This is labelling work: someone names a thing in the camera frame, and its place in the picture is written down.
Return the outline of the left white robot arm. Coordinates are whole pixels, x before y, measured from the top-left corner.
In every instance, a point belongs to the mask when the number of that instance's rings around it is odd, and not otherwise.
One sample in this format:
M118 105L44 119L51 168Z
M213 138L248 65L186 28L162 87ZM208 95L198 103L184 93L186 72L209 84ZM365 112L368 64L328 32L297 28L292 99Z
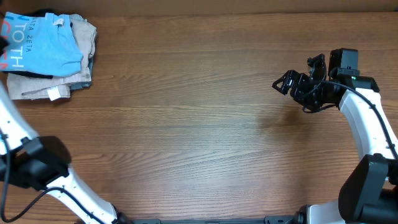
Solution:
M55 136L39 136L21 116L1 88L1 220L20 219L44 195L51 195L84 223L130 223L113 204L103 200L79 178L63 142ZM5 213L10 185L33 188L39 195L20 214L8 218Z

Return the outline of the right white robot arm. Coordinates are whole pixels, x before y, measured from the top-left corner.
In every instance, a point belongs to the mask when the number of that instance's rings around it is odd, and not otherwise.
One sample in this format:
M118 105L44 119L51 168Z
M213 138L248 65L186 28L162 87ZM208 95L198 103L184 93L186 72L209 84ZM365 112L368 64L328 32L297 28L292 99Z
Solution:
M305 205L292 223L397 223L397 137L381 104L380 89L358 69L358 51L336 49L308 58L308 73L287 71L272 87L290 95L305 113L337 107L351 128L359 163L338 199Z

